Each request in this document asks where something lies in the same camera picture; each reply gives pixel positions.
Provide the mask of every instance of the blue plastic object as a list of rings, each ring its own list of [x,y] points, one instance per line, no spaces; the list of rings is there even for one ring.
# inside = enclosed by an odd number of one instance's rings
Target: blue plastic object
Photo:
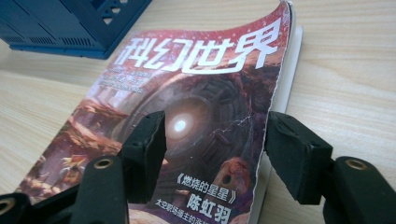
[[[106,59],[151,0],[0,0],[12,49]]]

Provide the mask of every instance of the magazine cover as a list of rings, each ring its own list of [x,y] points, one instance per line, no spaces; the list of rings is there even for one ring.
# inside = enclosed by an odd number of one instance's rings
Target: magazine cover
[[[133,33],[18,191],[37,203],[77,185],[163,110],[167,152],[151,201],[129,204],[131,223],[246,223],[290,18],[281,1],[231,30]]]

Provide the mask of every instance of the magazine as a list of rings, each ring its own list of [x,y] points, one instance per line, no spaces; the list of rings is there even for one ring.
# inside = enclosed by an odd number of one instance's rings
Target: magazine
[[[276,90],[286,93],[278,110],[286,105],[296,64],[294,56],[282,77],[292,14],[281,1],[230,30],[133,33],[18,191],[38,203],[77,185],[89,161],[116,155],[143,117],[163,110],[163,166],[151,201],[129,203],[130,222],[257,222],[252,207],[261,208],[266,187],[256,189],[258,175],[271,170],[269,161],[259,170],[267,115]]]

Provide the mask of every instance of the science fiction magazine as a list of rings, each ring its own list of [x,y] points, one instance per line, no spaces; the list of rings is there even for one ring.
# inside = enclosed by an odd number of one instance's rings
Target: science fiction magazine
[[[116,155],[135,125],[163,110],[167,152],[151,201],[131,223],[246,223],[265,124],[291,27],[290,4],[225,31],[145,31],[118,56],[20,184],[33,202],[79,183]]]

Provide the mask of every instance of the light wood surface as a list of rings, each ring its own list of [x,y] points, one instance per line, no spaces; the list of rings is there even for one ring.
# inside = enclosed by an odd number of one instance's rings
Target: light wood surface
[[[255,21],[276,0],[154,0],[133,30],[218,30]],[[396,189],[396,1],[294,1],[304,26],[287,113],[369,161]],[[0,41],[0,194],[13,191],[109,60],[10,50]],[[260,223],[323,223],[273,172]]]

